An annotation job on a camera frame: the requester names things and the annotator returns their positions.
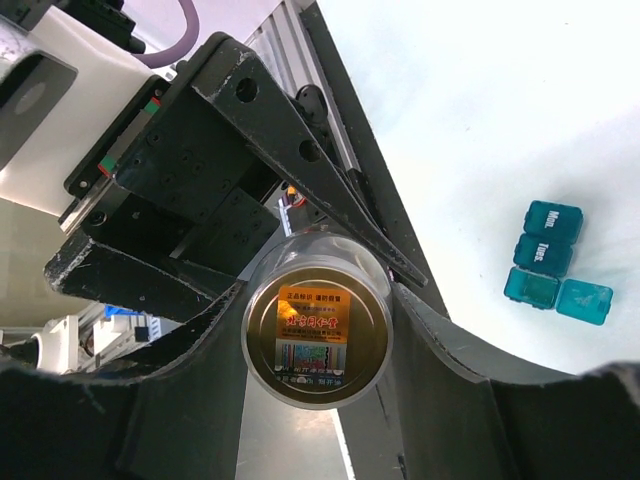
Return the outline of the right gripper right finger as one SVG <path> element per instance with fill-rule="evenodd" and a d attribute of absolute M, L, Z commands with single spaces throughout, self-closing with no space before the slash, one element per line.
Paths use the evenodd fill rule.
<path fill-rule="evenodd" d="M 579 375 L 500 350 L 393 288 L 393 371 L 412 479 L 635 479 L 639 367 Z"/>

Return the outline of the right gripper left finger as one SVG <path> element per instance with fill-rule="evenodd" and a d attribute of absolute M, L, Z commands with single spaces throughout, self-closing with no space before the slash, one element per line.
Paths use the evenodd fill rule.
<path fill-rule="evenodd" d="M 231 479 L 247 368 L 245 286 L 93 373 L 1 363 L 5 479 Z"/>

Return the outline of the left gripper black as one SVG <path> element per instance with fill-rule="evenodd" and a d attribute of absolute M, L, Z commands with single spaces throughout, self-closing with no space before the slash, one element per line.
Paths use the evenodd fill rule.
<path fill-rule="evenodd" d="M 267 200 L 279 180 L 265 164 L 425 285 L 260 58 L 235 45 L 216 33 L 174 81 L 145 85 L 69 176 L 67 238 L 44 269 L 52 290 L 171 320 L 200 315 L 278 229 Z"/>

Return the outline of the teal weekly pill organizer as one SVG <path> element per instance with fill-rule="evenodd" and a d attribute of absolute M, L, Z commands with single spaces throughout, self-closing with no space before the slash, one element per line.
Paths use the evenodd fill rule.
<path fill-rule="evenodd" d="M 583 223 L 584 214 L 577 206 L 532 201 L 514 248 L 504 296 L 602 326 L 611 308 L 613 289 L 566 277 Z"/>

